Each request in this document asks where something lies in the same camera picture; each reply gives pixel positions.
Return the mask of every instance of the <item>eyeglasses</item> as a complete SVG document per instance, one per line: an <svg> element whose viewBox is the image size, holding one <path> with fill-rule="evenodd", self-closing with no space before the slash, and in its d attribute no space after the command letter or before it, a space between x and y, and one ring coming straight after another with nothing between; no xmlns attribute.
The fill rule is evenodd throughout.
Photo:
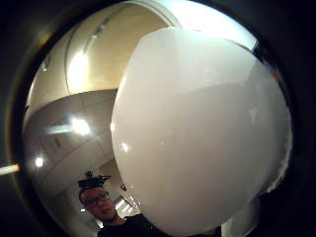
<svg viewBox="0 0 316 237"><path fill-rule="evenodd" d="M96 207L97 204L99 203L99 201L105 201L107 200L107 198L109 198L109 193L102 193L96 197L93 197L91 199L88 199L86 201L83 201L84 206L86 207Z"/></svg>

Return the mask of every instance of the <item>white balloon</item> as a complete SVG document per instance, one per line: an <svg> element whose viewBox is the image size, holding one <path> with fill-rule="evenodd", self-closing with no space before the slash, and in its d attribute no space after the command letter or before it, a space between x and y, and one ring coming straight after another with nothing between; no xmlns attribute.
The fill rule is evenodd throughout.
<svg viewBox="0 0 316 237"><path fill-rule="evenodd" d="M277 82L249 51L172 28L139 42L113 125L126 186L174 236L214 228L266 190L290 128Z"/></svg>

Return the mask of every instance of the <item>dark shirt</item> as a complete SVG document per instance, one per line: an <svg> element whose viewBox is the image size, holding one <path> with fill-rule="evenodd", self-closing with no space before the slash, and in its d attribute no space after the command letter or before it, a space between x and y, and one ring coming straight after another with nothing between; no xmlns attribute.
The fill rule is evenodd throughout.
<svg viewBox="0 0 316 237"><path fill-rule="evenodd" d="M98 232L98 237L171 237L153 226L142 214L127 216L126 222L119 226L105 226ZM216 229L214 235L219 237L220 228ZM206 237L205 235L195 235L191 237Z"/></svg>

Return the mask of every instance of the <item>camera on head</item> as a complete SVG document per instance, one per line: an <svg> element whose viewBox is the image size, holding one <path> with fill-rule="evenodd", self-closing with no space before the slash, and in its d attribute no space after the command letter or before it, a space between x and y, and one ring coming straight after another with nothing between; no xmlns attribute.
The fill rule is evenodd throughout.
<svg viewBox="0 0 316 237"><path fill-rule="evenodd" d="M96 176L93 177L93 172L88 171L85 173L86 179L78 181L79 188L81 189L92 189L96 187L102 187L103 184L111 176Z"/></svg>

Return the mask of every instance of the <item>ceiling light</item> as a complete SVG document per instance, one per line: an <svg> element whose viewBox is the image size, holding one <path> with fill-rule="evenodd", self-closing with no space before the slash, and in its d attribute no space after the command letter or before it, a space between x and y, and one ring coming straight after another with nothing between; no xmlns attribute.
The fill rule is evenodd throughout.
<svg viewBox="0 0 316 237"><path fill-rule="evenodd" d="M127 204L126 207L121 212L125 212L128 208L129 208L129 204Z"/></svg>
<svg viewBox="0 0 316 237"><path fill-rule="evenodd" d="M80 135L87 135L91 132L89 125L84 119L72 118L71 128Z"/></svg>
<svg viewBox="0 0 316 237"><path fill-rule="evenodd" d="M0 168L0 175L6 175L20 170L19 165L4 166Z"/></svg>
<svg viewBox="0 0 316 237"><path fill-rule="evenodd" d="M123 151L126 153L129 149L129 147L126 145L126 143L122 143L121 144L121 148L123 149Z"/></svg>
<svg viewBox="0 0 316 237"><path fill-rule="evenodd" d="M87 86L88 57L80 51L72 59L68 70L68 86L71 92L82 92Z"/></svg>
<svg viewBox="0 0 316 237"><path fill-rule="evenodd" d="M116 129L116 124L113 123L113 122L111 122L111 124L110 124L110 130L111 130L111 131L115 131L115 129Z"/></svg>
<svg viewBox="0 0 316 237"><path fill-rule="evenodd" d="M118 204L116 204L116 209L119 209L124 204L124 199L120 200Z"/></svg>
<svg viewBox="0 0 316 237"><path fill-rule="evenodd" d="M42 166L42 163L43 163L43 159L41 157L38 157L36 159L36 166L37 167L41 167Z"/></svg>

